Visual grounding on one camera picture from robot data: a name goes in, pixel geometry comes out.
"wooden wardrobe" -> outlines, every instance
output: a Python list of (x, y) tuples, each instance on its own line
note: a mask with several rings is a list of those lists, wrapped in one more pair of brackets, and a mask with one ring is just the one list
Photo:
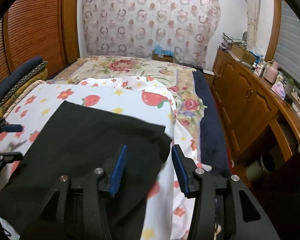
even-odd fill
[(48, 61), (49, 77), (79, 57), (77, 0), (16, 0), (0, 20), (0, 82), (26, 60)]

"pink thermos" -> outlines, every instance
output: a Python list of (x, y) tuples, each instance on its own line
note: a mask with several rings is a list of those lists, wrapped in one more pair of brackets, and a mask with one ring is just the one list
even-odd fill
[(278, 71), (278, 63), (273, 62), (272, 66), (270, 66), (267, 70), (265, 79), (268, 80), (271, 84), (274, 84), (276, 79), (277, 79), (277, 75), (279, 73)]

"patterned curtain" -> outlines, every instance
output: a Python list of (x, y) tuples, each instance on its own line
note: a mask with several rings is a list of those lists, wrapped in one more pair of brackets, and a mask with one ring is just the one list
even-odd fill
[(82, 8), (91, 55), (151, 58), (158, 44), (203, 68), (220, 20), (219, 0), (83, 0)]

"metal screw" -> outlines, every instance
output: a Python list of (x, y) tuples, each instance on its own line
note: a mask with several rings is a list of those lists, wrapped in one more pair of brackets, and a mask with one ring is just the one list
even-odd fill
[(203, 168), (196, 168), (195, 173), (197, 174), (204, 174), (204, 169)]
[(65, 182), (65, 181), (68, 180), (68, 176), (67, 176), (67, 175), (62, 175), (62, 176), (60, 176), (59, 180), (60, 180), (61, 182)]
[(238, 175), (232, 175), (232, 176), (231, 176), (231, 179), (232, 179), (233, 181), (239, 181), (239, 180), (240, 180), (240, 177), (239, 177)]
[(96, 169), (94, 170), (94, 173), (95, 173), (95, 174), (101, 174), (101, 173), (103, 173), (103, 168), (96, 168)]

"white bedsheet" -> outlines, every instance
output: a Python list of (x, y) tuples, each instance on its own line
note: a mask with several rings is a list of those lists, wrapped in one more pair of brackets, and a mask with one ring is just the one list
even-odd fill
[[(0, 134), (0, 151), (20, 151), (23, 155), (34, 142), (49, 118), (60, 104), (69, 102), (100, 110), (125, 114), (166, 127), (173, 138), (171, 145), (179, 144), (186, 157), (198, 166), (197, 150), (187, 130), (176, 120), (175, 101), (167, 88), (156, 80), (128, 76), (114, 79), (86, 79), (79, 85), (40, 84), (24, 97), (6, 118), (7, 122), (21, 124), (21, 133)], [(2, 171), (0, 190), (8, 182), (18, 163), (9, 164)], [(148, 194), (146, 216), (141, 239), (180, 239), (190, 228), (194, 199), (181, 193), (169, 155), (158, 180)], [(4, 220), (3, 227), (11, 233), (10, 239), (19, 235)]]

